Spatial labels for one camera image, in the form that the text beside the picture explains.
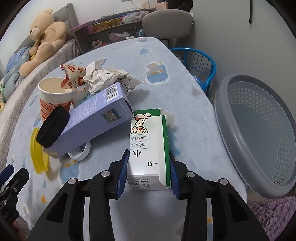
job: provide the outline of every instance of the gray headboard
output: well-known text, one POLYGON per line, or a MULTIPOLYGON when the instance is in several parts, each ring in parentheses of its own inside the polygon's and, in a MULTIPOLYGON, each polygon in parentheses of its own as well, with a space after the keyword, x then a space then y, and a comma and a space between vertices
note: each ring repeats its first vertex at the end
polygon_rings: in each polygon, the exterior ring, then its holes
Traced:
MULTIPOLYGON (((53 14, 54 21, 62 21, 66 24, 67 30, 66 30, 66 41, 70 39, 74 39, 73 34, 71 32, 71 29, 76 27, 78 25, 77 17, 75 14, 75 10, 72 3, 68 3, 65 7, 61 8, 57 12, 53 14)), ((18 49, 15 51, 15 53, 26 46, 33 46, 34 41, 28 36, 22 44, 18 47, 18 49)))

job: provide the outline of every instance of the white bottle cap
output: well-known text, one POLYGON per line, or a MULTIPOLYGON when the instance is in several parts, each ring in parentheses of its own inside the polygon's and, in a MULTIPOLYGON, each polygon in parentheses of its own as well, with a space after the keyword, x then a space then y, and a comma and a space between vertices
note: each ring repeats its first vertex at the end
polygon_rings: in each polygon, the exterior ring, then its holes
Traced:
POLYGON ((74 150, 70 151, 68 153, 69 157, 76 160, 81 161, 89 154, 89 151, 91 149, 91 142, 88 141, 78 147, 76 147, 74 150))

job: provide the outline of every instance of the white paper label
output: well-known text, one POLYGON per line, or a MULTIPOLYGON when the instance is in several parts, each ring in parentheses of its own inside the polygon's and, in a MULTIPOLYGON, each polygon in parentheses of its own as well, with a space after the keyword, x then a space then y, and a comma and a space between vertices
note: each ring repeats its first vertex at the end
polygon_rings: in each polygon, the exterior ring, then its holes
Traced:
POLYGON ((148 134, 130 135, 130 149, 148 149, 148 134))
POLYGON ((117 86, 112 85, 107 88, 107 102, 113 100, 114 98, 118 97, 117 86))
POLYGON ((148 178, 129 178, 128 184, 132 189, 139 191, 150 191, 151 185, 148 178))
POLYGON ((123 77, 118 78, 117 80, 119 81, 121 87, 125 90, 127 96, 137 85, 142 83, 141 81, 130 76, 129 74, 126 74, 123 77))

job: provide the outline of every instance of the plastic bag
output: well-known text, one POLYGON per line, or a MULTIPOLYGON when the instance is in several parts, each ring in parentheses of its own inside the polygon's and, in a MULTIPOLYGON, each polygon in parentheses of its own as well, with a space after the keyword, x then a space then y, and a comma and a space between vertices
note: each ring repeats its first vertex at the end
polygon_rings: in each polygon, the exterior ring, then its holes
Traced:
POLYGON ((127 14, 122 18, 122 23, 141 21, 145 15, 146 15, 145 12, 133 12, 133 13, 127 14))
POLYGON ((129 37, 129 33, 128 32, 124 32, 123 34, 118 34, 118 33, 110 33, 109 34, 109 39, 112 42, 117 42, 117 41, 121 41, 123 39, 125 39, 126 37, 129 37))

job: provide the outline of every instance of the candy wrapper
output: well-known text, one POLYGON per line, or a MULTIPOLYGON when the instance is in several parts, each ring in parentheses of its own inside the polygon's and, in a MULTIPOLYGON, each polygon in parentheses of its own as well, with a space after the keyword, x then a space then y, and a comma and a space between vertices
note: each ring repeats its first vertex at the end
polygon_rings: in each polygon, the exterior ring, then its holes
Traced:
POLYGON ((137 85, 142 83, 138 79, 132 77, 124 69, 105 70, 100 63, 101 60, 90 63, 86 68, 86 75, 83 77, 83 81, 86 82, 87 89, 91 94, 95 94, 115 82, 119 82, 126 90, 126 95, 129 95, 137 85))
POLYGON ((83 76, 86 74, 86 68, 71 64, 61 64, 60 68, 65 72, 66 77, 61 83, 62 89, 72 89, 85 85, 83 76))

